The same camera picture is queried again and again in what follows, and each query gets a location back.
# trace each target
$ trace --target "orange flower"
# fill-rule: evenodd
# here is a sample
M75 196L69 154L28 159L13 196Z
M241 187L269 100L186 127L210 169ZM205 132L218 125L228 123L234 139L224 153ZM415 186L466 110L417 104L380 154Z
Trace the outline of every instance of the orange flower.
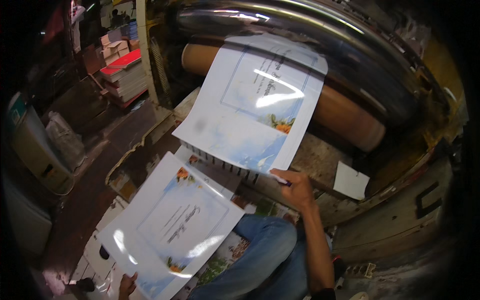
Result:
M177 267L176 265L171 265L170 270L175 273L181 273L181 269Z
M196 157L195 155L192 155L192 156L188 159L188 161L189 161L190 163L196 163L196 162L198 161L198 157Z
M184 168L180 168L180 170L177 172L177 178L187 178L188 177L188 172Z
M286 124L278 124L275 129L277 129L278 131L281 131L281 132L285 132L286 134L288 134L290 132L290 129L292 127L290 125L286 125Z

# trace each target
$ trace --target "metal roller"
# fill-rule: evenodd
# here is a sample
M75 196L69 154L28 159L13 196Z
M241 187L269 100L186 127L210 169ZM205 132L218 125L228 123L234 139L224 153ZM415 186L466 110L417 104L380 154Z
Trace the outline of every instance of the metal roller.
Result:
M389 125L404 123L417 109L420 87L400 51L367 26L321 3L194 1L178 10L176 23L190 36L223 39L269 32L308 45L326 57L328 76L380 103L379 113Z

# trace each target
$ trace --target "human hand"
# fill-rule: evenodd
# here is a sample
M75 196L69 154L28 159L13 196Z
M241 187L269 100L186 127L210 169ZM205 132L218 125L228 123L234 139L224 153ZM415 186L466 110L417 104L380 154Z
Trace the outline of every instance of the human hand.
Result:
M120 281L120 294L123 296L128 296L133 293L135 288L135 280L137 280L138 273L135 272L132 277L129 277L127 274L123 274L123 277Z
M303 214L313 207L316 207L312 186L310 185L310 180L307 174L293 171L282 171L279 169L271 169L270 173L292 183L290 186L282 186L282 195L288 202L299 209L300 213Z

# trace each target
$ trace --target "cardboard box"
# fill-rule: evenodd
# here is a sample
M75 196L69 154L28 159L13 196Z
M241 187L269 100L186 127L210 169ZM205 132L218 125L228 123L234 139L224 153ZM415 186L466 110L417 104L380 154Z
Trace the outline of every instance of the cardboard box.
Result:
M134 50L137 50L137 49L140 49L140 42L139 42L138 39L131 39L128 42L130 44L130 52L134 51Z
M112 62L116 61L120 57L128 54L130 50L128 49L127 41L118 41L110 43L103 48L103 57L105 59L105 63L107 65L111 64Z

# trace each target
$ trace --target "leg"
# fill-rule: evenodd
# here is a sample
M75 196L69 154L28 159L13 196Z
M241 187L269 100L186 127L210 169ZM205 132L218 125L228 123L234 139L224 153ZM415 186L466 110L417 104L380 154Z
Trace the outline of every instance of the leg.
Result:
M195 288L190 300L245 297L286 260L297 241L293 225L277 217L245 215L234 231L250 241L247 250L212 282Z
M299 230L299 240L268 286L252 292L248 300L302 300L308 294L305 232ZM330 251L332 242L326 236Z

